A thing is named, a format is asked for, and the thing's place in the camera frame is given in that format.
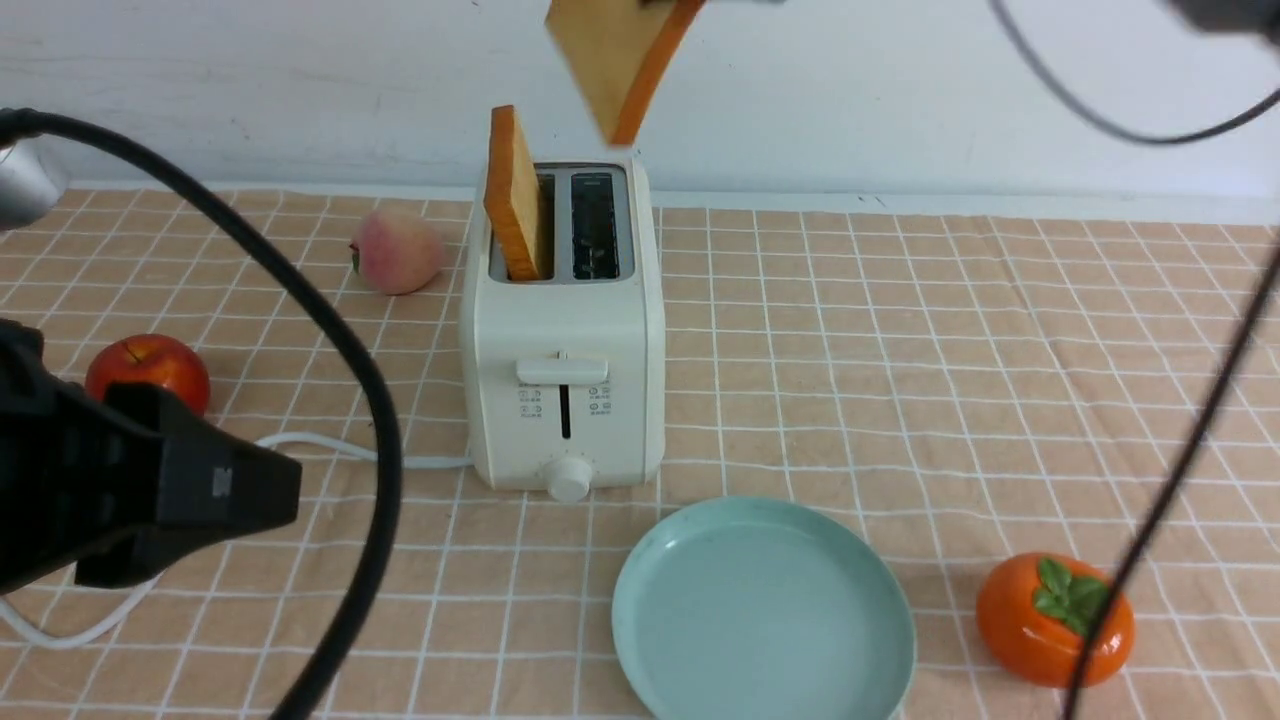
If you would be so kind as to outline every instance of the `toaster lever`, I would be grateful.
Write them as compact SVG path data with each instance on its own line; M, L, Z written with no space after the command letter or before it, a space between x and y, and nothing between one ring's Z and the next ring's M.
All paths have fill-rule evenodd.
M609 377L607 360L530 357L516 360L516 377L531 386L595 386Z

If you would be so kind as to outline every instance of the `white toaster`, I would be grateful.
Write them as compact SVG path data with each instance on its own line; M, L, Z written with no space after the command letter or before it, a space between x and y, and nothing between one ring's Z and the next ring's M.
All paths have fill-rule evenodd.
M662 462L662 272L639 163L536 172L554 209L550 279L508 279L484 178L467 227L458 345L471 459L494 488L576 502L593 487L648 482Z

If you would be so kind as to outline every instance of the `plastic plate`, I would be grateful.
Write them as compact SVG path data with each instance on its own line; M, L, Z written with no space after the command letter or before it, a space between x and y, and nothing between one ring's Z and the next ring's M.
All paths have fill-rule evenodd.
M613 642L659 720L886 720L915 667L910 607L876 552L762 498L650 529L613 592Z

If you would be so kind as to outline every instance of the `persimmon leaf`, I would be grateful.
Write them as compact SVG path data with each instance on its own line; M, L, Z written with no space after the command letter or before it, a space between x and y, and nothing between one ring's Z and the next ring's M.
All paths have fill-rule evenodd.
M1032 606L1041 615L1055 620L1064 620L1068 615L1066 603L1046 588L1036 588L1036 592L1032 593Z
M1092 623L1102 609L1102 602L1107 598L1107 584L1088 575L1075 575L1068 588L1068 602L1071 610Z
M1071 585L1071 571L1066 569L1066 565L1052 557L1041 557L1039 564L1036 565L1036 571L1039 575L1041 583L1048 588L1048 592L1062 600L1068 598L1066 592Z

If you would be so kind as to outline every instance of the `white wall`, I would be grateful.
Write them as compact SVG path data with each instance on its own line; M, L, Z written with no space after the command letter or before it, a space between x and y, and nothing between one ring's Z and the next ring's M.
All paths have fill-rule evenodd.
M1216 122L1280 82L1268 51L1192 35L1160 3L1011 0L1069 85L1147 131ZM0 104L101 122L205 179L470 184L493 105L520 108L535 152L599 147L545 9L0 0ZM712 0L637 149L659 188L1280 195L1280 111L1193 149L1119 145L1039 88L983 0Z

